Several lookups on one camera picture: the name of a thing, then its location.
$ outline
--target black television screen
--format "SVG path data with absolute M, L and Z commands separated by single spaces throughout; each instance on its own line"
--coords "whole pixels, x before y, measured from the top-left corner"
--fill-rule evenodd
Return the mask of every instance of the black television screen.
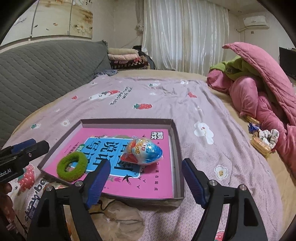
M 279 65 L 286 75 L 296 79 L 296 51 L 279 47 Z

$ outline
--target green ring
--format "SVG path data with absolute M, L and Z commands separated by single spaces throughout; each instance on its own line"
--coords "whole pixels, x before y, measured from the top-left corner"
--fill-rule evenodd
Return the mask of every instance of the green ring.
M 73 170 L 66 172 L 66 168 L 73 162 L 78 162 L 76 167 Z M 86 171 L 87 164 L 88 160 L 86 155 L 83 152 L 75 151 L 60 160 L 57 165 L 57 174 L 61 179 L 73 182 L 82 177 Z

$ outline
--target black bird illustration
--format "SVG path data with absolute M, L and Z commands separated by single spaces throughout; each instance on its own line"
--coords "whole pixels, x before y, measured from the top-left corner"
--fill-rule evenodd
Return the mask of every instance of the black bird illustration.
M 122 179 L 122 181 L 126 180 L 126 181 L 128 182 L 128 184 L 131 185 L 130 181 L 128 180 L 129 177 L 133 178 L 132 176 L 126 175 L 126 176 Z

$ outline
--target green blanket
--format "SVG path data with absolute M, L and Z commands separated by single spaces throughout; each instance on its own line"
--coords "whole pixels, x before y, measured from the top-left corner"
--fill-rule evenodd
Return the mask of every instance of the green blanket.
M 233 81 L 242 76 L 250 76 L 256 79 L 261 79 L 259 72 L 240 56 L 236 56 L 231 61 L 223 61 L 210 67 L 210 71 L 213 69 L 221 70 Z

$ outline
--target air conditioner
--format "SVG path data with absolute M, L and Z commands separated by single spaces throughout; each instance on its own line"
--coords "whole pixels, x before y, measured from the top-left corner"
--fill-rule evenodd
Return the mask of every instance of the air conditioner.
M 268 19 L 265 16 L 244 18 L 244 25 L 249 29 L 269 29 Z

